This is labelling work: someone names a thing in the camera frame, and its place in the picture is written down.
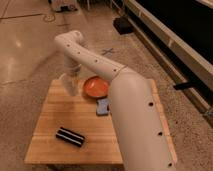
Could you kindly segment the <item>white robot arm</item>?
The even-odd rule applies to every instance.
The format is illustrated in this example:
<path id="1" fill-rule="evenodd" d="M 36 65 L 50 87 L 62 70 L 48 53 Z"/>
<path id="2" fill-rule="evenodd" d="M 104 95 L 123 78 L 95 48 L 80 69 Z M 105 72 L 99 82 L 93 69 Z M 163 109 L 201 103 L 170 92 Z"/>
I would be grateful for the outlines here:
<path id="1" fill-rule="evenodd" d="M 177 171 L 147 78 L 83 46 L 74 30 L 59 34 L 60 51 L 110 83 L 109 109 L 125 171 Z"/>

